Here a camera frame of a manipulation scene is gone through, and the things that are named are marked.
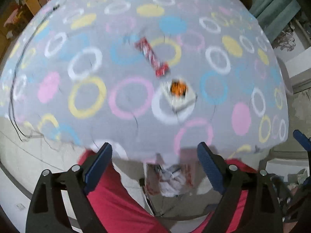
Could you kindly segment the white orange snack packet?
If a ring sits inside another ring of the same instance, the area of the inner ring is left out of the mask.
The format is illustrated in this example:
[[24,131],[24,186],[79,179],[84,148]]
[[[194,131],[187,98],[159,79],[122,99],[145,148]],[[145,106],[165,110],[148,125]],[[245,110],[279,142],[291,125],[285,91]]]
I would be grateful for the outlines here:
[[162,92],[172,110],[177,113],[193,105],[197,94],[182,78],[173,78],[162,83]]

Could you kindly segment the red snack wrapper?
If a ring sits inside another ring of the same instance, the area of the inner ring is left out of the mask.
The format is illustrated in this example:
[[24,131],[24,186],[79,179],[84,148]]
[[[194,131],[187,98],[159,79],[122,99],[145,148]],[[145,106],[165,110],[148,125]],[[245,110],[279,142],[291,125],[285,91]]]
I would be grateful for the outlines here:
[[135,48],[142,52],[143,56],[150,63],[156,77],[165,76],[169,72],[169,65],[156,57],[155,52],[145,37],[142,37],[135,43]]

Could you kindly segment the teal green curtain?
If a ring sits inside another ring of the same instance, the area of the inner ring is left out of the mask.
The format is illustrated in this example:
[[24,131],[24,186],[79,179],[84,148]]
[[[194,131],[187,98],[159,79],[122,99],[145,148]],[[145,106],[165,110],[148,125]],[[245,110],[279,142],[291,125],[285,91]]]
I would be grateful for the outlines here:
[[300,10],[296,0],[252,0],[249,11],[269,41],[273,42]]

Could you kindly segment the white red plastic trash bag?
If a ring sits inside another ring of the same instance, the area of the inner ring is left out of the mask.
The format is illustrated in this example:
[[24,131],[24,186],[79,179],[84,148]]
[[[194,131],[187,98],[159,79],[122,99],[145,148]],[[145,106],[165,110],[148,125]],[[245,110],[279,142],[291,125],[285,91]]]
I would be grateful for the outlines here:
[[176,197],[190,192],[195,186],[196,164],[143,164],[144,184],[149,195]]

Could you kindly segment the chair with pink clothes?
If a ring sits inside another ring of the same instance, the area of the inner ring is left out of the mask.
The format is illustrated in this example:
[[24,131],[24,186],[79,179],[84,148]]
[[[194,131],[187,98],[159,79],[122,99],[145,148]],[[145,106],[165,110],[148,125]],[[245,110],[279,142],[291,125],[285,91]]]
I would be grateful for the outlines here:
[[13,36],[19,35],[32,19],[32,13],[26,5],[10,3],[1,12],[1,32],[7,36],[9,32]]

